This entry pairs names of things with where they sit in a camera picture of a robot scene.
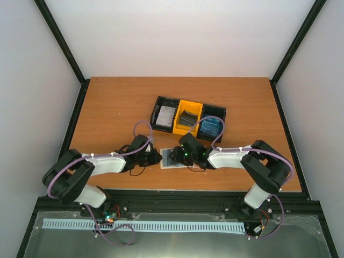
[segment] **yellow tray compartment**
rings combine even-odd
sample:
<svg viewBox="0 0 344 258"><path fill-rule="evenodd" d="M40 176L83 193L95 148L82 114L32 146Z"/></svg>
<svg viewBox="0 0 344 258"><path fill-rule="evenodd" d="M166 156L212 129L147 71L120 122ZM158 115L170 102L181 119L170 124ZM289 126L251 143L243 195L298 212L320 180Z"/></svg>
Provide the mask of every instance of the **yellow tray compartment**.
<svg viewBox="0 0 344 258"><path fill-rule="evenodd" d="M190 113L196 114L197 115L197 121L199 121L200 116L202 114L202 107L203 107L203 104L201 104L201 103L184 101L181 99L179 106L178 106L178 109L177 109L176 117L174 119L173 133L179 134L179 135L187 134L188 131L190 130L191 126L180 125L179 124L180 115L183 113L184 110L186 110ZM191 131L191 134L195 137L196 137L197 132L198 132L198 126L199 126L199 124L197 124L197 126Z"/></svg>

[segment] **wooden table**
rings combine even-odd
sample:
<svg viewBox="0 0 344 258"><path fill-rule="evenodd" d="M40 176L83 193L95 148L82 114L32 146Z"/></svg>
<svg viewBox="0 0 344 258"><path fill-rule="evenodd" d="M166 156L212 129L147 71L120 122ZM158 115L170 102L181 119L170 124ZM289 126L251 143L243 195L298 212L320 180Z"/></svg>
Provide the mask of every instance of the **wooden table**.
<svg viewBox="0 0 344 258"><path fill-rule="evenodd" d="M77 122L70 148L84 153L109 153L133 140L132 128L149 121L157 96L186 99L227 108L222 147L239 147L261 139L292 160L269 80L218 77L94 77ZM146 125L137 133L148 135ZM154 147L178 145L180 135L153 131ZM209 141L202 141L209 146ZM141 172L136 167L133 174ZM111 189L247 191L253 180L243 169L193 172L187 168L146 168L140 176L103 174L89 180ZM283 191L300 192L295 174Z"/></svg>

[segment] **black metal frame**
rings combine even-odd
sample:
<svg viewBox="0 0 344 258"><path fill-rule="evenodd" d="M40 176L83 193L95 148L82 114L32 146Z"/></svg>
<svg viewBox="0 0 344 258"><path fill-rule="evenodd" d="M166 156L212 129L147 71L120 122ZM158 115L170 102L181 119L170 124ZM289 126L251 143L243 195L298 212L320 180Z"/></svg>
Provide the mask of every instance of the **black metal frame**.
<svg viewBox="0 0 344 258"><path fill-rule="evenodd" d="M59 43L64 55L66 56L70 66L72 67L75 75L80 81L80 92L71 116L66 136L64 138L61 152L59 157L69 149L71 139L74 134L74 130L77 124L79 114L85 99L89 79L85 79L80 71L66 41L63 38L61 31L59 30L52 14L50 13L47 4L44 0L34 0L38 9L42 13L46 23L54 34L57 42ZM311 201L310 194L307 189L305 178L301 170L299 159L295 150L295 146L292 141L292 137L288 128L288 123L283 112L283 108L276 89L277 82L281 78L283 72L287 68L289 62L294 56L296 50L300 46L302 40L307 34L308 30L315 21L320 10L326 3L326 0L316 0L307 17L305 18L301 28L295 36L291 46L285 54L281 64L276 70L275 75L270 81L271 89L273 91L279 115L281 117L282 125L288 140L289 148L291 150L292 158L296 167L296 172L300 180L302 192L281 192L279 194L281 201L283 202L284 209L291 211L292 214L315 214L319 217L322 230L324 232L327 244L329 246L332 257L338 257L334 243L332 241L331 234L328 230L327 223L321 209L320 203ZM125 217L130 218L131 214L139 212L199 212L199 213L224 213L224 207L226 203L238 201L244 196L244 192L200 192L200 191L141 191L141 190L108 190L110 196L115 196L121 207L127 207L127 210L122 210ZM279 204L271 200L269 203L272 210L280 211ZM35 209L32 213L31 220L27 227L23 242L19 249L17 258L23 257L25 249L30 238L32 227L37 216L38 211L82 211L80 206L72 204L68 206L61 206L61 204L48 197L39 197L36 203Z"/></svg>

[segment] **black bin compartment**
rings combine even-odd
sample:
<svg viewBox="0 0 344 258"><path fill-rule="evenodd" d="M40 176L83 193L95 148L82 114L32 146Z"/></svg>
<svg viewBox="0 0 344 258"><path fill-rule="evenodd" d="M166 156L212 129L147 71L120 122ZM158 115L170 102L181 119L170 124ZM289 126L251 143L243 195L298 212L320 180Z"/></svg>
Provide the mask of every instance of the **black bin compartment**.
<svg viewBox="0 0 344 258"><path fill-rule="evenodd" d="M204 118L204 116L206 114L209 116L215 116L215 117L221 118L223 121L225 121L226 108L203 104L202 113L201 113L200 118L201 119ZM202 139L202 140L213 141L216 137L209 135L209 134L206 134L206 133L202 133L200 131L201 125L202 125L202 122L199 123L198 131L197 131L197 138ZM222 129L223 129L223 125L221 123L220 132L222 131ZM216 142L221 142L222 136L223 135L221 135L221 137Z"/></svg>
<svg viewBox="0 0 344 258"><path fill-rule="evenodd" d="M152 114L150 116L150 125L151 125L152 129L158 130L158 131L172 133L173 132L174 119L175 119L176 114L177 114L179 102L180 102L179 99L166 98L166 97L158 96L157 100L155 102L155 105L154 105L153 112L152 112ZM161 106L169 106L171 108L175 108L176 109L175 112L174 112L174 115L173 115L173 120L172 120L171 127L162 126L162 125L157 125L156 124L156 120L157 120L157 117L159 115Z"/></svg>

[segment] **white enclosure panel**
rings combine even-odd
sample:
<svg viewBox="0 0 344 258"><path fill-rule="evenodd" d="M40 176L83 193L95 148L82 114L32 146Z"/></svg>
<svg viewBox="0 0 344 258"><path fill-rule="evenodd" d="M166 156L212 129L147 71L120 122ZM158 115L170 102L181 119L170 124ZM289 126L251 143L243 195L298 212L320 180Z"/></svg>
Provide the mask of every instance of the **white enclosure panel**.
<svg viewBox="0 0 344 258"><path fill-rule="evenodd" d="M272 77L314 0L47 0L86 77Z"/></svg>
<svg viewBox="0 0 344 258"><path fill-rule="evenodd" d="M277 85L312 199L344 257L344 1L327 1Z"/></svg>
<svg viewBox="0 0 344 258"><path fill-rule="evenodd" d="M0 4L0 257L16 257L80 84L34 1Z"/></svg>

